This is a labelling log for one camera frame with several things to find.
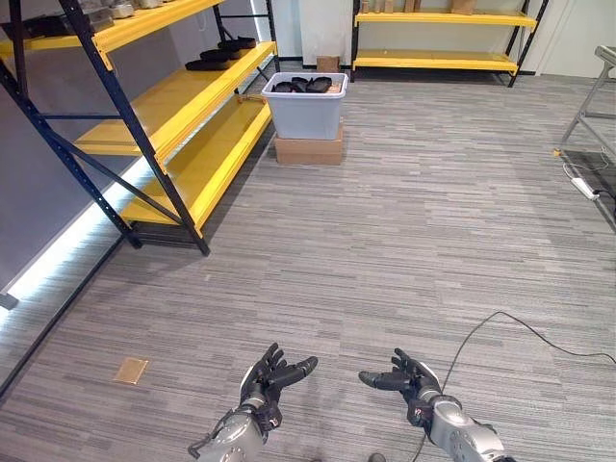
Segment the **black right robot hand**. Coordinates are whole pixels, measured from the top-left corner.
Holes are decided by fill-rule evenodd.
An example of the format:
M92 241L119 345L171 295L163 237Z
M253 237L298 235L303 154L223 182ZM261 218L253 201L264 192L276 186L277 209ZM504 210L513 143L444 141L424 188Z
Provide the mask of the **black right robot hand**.
M442 394L439 378L424 362L411 358L398 347L394 349L391 362L390 372L361 371L359 380L377 390L400 392L406 402L423 399L423 392Z

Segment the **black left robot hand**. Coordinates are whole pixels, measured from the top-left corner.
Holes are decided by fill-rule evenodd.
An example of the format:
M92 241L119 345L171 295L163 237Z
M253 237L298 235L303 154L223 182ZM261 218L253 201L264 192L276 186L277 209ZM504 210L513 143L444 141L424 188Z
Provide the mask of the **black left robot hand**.
M245 374L240 388L240 400L261 395L266 402L279 402L282 390L310 375L318 363L318 357L310 356L298 363L289 364L284 359L284 350L278 343L273 343Z

